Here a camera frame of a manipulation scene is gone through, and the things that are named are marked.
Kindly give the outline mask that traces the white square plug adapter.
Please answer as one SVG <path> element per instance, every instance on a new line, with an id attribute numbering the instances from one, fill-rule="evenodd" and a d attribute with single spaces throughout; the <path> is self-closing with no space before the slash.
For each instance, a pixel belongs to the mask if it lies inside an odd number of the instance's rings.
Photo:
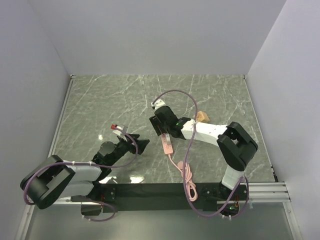
<path id="1" fill-rule="evenodd" d="M 165 140 L 165 147 L 167 149 L 172 148 L 171 138 L 170 138 L 170 135 L 168 133 L 164 134 L 164 140 Z"/>

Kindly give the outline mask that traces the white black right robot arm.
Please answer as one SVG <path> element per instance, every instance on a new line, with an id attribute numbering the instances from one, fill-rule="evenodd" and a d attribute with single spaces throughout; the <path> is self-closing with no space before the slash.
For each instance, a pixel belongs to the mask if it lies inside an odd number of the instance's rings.
<path id="1" fill-rule="evenodd" d="M 229 125 L 203 123 L 189 117 L 178 118 L 164 103 L 151 107 L 154 116 L 149 120 L 158 136 L 169 134 L 173 138 L 193 139 L 219 147 L 227 163 L 219 193 L 226 200 L 232 199 L 237 194 L 238 180 L 259 149 L 249 133 L 238 122 Z"/>

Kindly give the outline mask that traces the pink power strip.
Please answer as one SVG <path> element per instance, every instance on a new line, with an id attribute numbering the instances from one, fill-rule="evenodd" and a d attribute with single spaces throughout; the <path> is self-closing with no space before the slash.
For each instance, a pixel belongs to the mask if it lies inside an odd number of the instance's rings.
<path id="1" fill-rule="evenodd" d="M 168 133 L 163 133 L 160 135 L 163 151 L 166 155 L 171 155 L 173 151 L 173 146 L 171 142 L 170 135 Z"/>

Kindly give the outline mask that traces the tan wooden plug adapter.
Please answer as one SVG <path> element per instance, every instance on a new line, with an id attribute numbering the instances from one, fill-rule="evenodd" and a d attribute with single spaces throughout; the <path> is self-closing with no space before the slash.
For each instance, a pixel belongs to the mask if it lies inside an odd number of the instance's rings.
<path id="1" fill-rule="evenodd" d="M 196 115 L 196 121 L 197 122 L 200 122 L 200 123 L 209 123 L 210 122 L 210 119 L 208 117 L 208 115 L 203 112 L 203 111 L 198 111 L 197 112 L 197 115 Z"/>

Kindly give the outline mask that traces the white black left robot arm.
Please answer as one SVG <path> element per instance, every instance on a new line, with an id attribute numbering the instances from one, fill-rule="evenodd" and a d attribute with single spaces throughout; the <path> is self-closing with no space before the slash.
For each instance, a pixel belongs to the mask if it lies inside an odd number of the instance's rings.
<path id="1" fill-rule="evenodd" d="M 100 195 L 99 181 L 105 179 L 112 166 L 126 153 L 141 155 L 150 140 L 139 139 L 138 134 L 118 136 L 118 143 L 105 141 L 90 162 L 77 164 L 51 155 L 29 173 L 20 188 L 43 210 L 56 200 L 65 197 L 84 196 L 88 201 Z"/>

